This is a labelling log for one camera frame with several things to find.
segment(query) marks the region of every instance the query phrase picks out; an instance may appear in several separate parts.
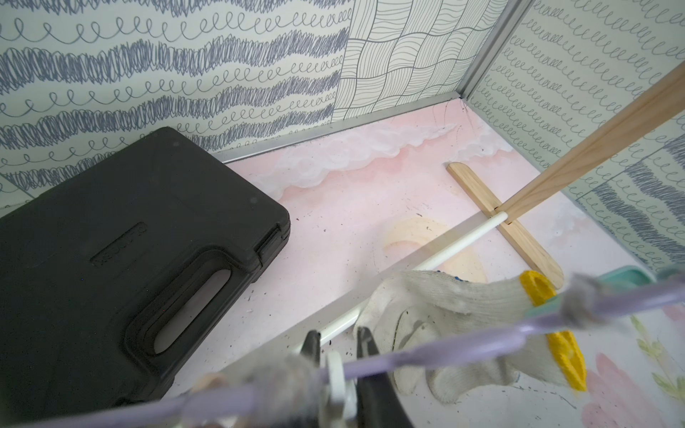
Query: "white plastic rod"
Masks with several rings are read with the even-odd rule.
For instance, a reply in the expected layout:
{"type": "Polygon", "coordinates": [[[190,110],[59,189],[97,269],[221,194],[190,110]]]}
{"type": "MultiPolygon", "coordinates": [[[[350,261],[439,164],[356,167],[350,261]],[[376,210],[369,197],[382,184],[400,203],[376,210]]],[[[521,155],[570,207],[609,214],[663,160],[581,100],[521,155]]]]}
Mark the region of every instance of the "white plastic rod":
{"type": "MultiPolygon", "coordinates": [[[[419,263],[412,270],[433,270],[438,268],[441,264],[445,263],[447,260],[451,259],[459,253],[461,250],[465,249],[469,245],[476,242],[483,235],[487,234],[489,231],[493,230],[502,222],[507,219],[507,213],[499,212],[496,215],[490,217],[487,221],[483,222],[481,225],[471,230],[469,233],[463,235],[461,238],[452,242],[450,245],[433,254],[423,262],[419,263]]],[[[344,332],[348,328],[352,327],[354,323],[357,322],[357,318],[362,313],[362,310],[366,307],[369,302],[368,299],[359,303],[349,311],[345,312],[344,315],[334,320],[332,323],[328,324],[326,327],[321,329],[321,343],[325,343],[329,340],[335,338],[338,334],[344,332]]],[[[294,352],[299,352],[302,348],[302,343],[295,347],[294,352]]]]}
{"type": "Polygon", "coordinates": [[[461,250],[465,249],[469,245],[476,242],[483,235],[487,234],[489,231],[493,230],[502,222],[507,219],[507,213],[499,212],[496,215],[490,217],[480,226],[476,227],[474,230],[470,231],[466,235],[452,242],[450,245],[446,246],[441,251],[433,254],[423,262],[416,265],[412,270],[433,270],[437,269],[438,266],[445,263],[447,260],[451,259],[459,253],[461,250]]]}

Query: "pink flower painting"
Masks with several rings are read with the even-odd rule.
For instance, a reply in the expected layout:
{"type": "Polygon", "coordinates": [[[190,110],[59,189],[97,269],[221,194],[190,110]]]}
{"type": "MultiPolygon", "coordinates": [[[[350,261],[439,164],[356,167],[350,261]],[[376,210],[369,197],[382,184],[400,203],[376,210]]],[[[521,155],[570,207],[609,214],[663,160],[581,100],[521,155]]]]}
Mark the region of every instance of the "pink flower painting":
{"type": "Polygon", "coordinates": [[[587,384],[592,401],[583,407],[585,428],[666,428],[656,406],[603,353],[597,354],[597,373],[588,370],[587,384]]]}
{"type": "Polygon", "coordinates": [[[675,325],[683,340],[685,340],[685,305],[680,303],[679,305],[664,306],[663,310],[666,316],[673,321],[673,325],[675,325]]]}

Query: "scribble pattern wallpaper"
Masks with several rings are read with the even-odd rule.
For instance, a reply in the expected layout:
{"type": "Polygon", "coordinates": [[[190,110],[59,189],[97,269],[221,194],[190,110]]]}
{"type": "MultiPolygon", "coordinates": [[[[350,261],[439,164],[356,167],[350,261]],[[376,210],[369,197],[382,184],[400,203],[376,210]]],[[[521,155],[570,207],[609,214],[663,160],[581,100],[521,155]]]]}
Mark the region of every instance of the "scribble pattern wallpaper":
{"type": "Polygon", "coordinates": [[[159,127],[213,152],[454,90],[504,3],[0,0],[0,207],[159,127]]]}
{"type": "Polygon", "coordinates": [[[356,1],[333,120],[454,91],[506,3],[356,1]]]}
{"type": "MultiPolygon", "coordinates": [[[[543,170],[683,60],[683,0],[537,1],[469,105],[543,170]]],[[[685,263],[685,112],[566,193],[654,270],[685,263]]]]}

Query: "wooden stick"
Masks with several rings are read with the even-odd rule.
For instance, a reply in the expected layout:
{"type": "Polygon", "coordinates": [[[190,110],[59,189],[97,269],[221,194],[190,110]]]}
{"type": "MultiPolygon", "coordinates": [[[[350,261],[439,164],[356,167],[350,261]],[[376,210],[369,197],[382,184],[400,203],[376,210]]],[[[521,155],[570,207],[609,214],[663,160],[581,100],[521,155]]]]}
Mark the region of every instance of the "wooden stick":
{"type": "MultiPolygon", "coordinates": [[[[471,168],[460,162],[454,162],[447,166],[447,172],[462,186],[462,189],[485,215],[488,217],[494,215],[495,207],[500,204],[500,201],[471,168]]],[[[514,220],[510,225],[502,223],[497,229],[531,269],[546,276],[555,288],[563,287],[564,272],[559,264],[518,220],[514,220]]]]}
{"type": "Polygon", "coordinates": [[[644,91],[495,211],[509,214],[506,222],[511,223],[683,110],[685,62],[644,91]]]}

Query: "loop pattern wallpaper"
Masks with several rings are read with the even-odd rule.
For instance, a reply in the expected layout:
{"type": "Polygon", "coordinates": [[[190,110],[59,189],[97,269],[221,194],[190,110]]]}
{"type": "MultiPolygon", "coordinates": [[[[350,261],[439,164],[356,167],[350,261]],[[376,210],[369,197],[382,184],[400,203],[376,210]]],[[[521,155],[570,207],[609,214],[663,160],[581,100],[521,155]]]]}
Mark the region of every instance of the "loop pattern wallpaper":
{"type": "Polygon", "coordinates": [[[456,89],[506,0],[0,0],[0,207],[163,126],[222,151],[456,89]]]}
{"type": "MultiPolygon", "coordinates": [[[[544,170],[685,60],[685,1],[536,1],[469,105],[544,170]]],[[[566,194],[646,265],[685,263],[685,112],[566,194]]]]}

